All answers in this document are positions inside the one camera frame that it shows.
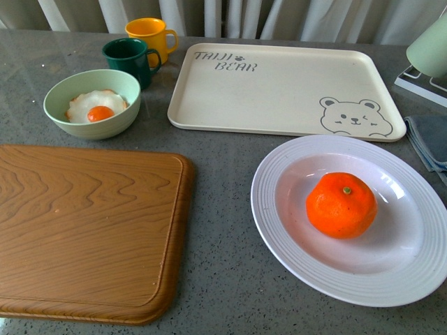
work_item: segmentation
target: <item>light green cup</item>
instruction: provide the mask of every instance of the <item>light green cup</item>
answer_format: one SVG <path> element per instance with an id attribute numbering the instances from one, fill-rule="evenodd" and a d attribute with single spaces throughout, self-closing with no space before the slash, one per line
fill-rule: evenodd
<path id="1" fill-rule="evenodd" d="M 447 13 L 408 47 L 406 56 L 424 75 L 443 77 L 447 74 Z"/>

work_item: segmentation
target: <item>light green bowl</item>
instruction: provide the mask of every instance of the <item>light green bowl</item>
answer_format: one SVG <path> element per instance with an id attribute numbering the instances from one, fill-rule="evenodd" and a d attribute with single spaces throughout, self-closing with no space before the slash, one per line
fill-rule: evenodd
<path id="1" fill-rule="evenodd" d="M 65 116 L 70 100 L 94 90 L 111 89 L 128 107 L 120 114 L 91 124 L 72 124 Z M 47 93 L 43 101 L 46 115 L 68 134 L 87 140 L 101 140 L 126 130 L 135 121 L 141 104 L 140 84 L 128 73 L 100 69 L 91 70 L 62 80 Z"/>

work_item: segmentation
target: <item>mug handle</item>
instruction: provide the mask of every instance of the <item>mug handle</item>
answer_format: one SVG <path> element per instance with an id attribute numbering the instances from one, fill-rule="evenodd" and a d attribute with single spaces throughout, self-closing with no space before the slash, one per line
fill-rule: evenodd
<path id="1" fill-rule="evenodd" d="M 160 70 L 161 67 L 161 57 L 158 51 L 156 51 L 155 49 L 147 49 L 146 54 L 156 54 L 156 56 L 159 58 L 159 62 L 156 65 L 155 68 L 153 68 L 152 70 L 150 69 L 150 73 L 151 75 L 155 74 L 158 70 Z"/>
<path id="2" fill-rule="evenodd" d="M 174 30 L 172 30 L 172 29 L 166 29 L 166 30 L 165 30 L 165 34 L 166 34 L 166 35 L 173 35 L 173 36 L 175 37 L 175 44 L 174 44 L 174 46 L 173 46 L 173 47 L 170 47 L 170 48 L 168 48 L 168 49 L 166 50 L 166 52 L 167 52 L 168 54 L 170 54 L 171 52 L 173 52 L 174 50 L 176 50 L 177 47 L 179 46 L 179 36 L 177 36 L 177 33 L 176 33 Z"/>

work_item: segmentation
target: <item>curtain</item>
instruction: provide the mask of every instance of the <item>curtain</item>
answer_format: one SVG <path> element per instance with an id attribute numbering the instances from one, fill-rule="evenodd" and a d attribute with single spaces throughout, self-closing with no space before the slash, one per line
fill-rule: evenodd
<path id="1" fill-rule="evenodd" d="M 447 0 L 1 0 L 0 29 L 123 34 L 160 17 L 179 36 L 409 45 Z"/>

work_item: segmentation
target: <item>gray countertop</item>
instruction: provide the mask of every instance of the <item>gray countertop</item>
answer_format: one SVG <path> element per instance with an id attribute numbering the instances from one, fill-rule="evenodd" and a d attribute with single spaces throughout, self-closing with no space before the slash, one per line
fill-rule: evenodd
<path id="1" fill-rule="evenodd" d="M 180 38 L 179 49 L 142 92 L 140 113 L 122 134 L 80 140 L 56 127 L 43 99 L 58 81 L 107 68 L 101 48 L 120 37 L 0 29 L 0 143 L 176 152 L 193 161 L 196 185 L 185 237 L 177 296 L 169 310 L 144 327 L 82 322 L 0 319 L 0 334 L 445 334 L 447 283 L 430 296 L 393 308 L 336 300 L 292 275 L 264 244 L 250 206 L 256 168 L 294 137 L 187 131 L 166 112 L 188 47 L 201 42 L 357 50 L 368 54 L 402 116 L 445 114 L 446 109 L 393 82 L 409 65 L 405 47 L 294 41 Z M 378 147 L 419 172 L 447 203 L 447 187 L 430 173 L 406 137 Z"/>

